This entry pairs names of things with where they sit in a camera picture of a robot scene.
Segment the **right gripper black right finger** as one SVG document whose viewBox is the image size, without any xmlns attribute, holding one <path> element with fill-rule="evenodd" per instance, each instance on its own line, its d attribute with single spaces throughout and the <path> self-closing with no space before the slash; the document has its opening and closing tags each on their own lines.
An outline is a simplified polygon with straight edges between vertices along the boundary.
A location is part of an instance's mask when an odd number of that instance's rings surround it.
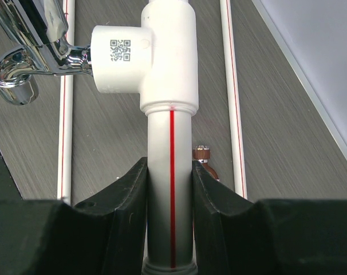
<svg viewBox="0 0 347 275">
<path fill-rule="evenodd" d="M 192 164 L 200 274 L 347 274 L 347 199 L 242 198 Z"/>
</svg>

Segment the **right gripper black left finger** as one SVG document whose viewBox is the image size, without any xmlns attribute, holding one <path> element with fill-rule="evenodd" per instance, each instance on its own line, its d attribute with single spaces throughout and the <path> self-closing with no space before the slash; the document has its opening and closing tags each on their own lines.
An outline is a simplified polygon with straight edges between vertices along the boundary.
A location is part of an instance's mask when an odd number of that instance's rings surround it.
<svg viewBox="0 0 347 275">
<path fill-rule="evenodd" d="M 140 274 L 147 158 L 75 206 L 0 201 L 0 274 Z"/>
</svg>

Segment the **white PVC pipe frame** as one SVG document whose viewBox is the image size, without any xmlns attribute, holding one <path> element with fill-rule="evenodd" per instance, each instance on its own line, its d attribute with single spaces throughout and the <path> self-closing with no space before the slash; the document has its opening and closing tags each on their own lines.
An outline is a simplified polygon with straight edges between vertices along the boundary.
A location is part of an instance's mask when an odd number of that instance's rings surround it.
<svg viewBox="0 0 347 275">
<path fill-rule="evenodd" d="M 96 26 L 74 44 L 74 1 L 57 43 L 60 85 L 57 196 L 71 201 L 73 77 L 88 74 L 101 93 L 138 93 L 148 119 L 147 161 L 80 203 L 105 219 L 97 274 L 196 274 L 193 261 L 192 117 L 199 108 L 195 12 L 188 1 L 149 1 L 139 27 Z"/>
</svg>

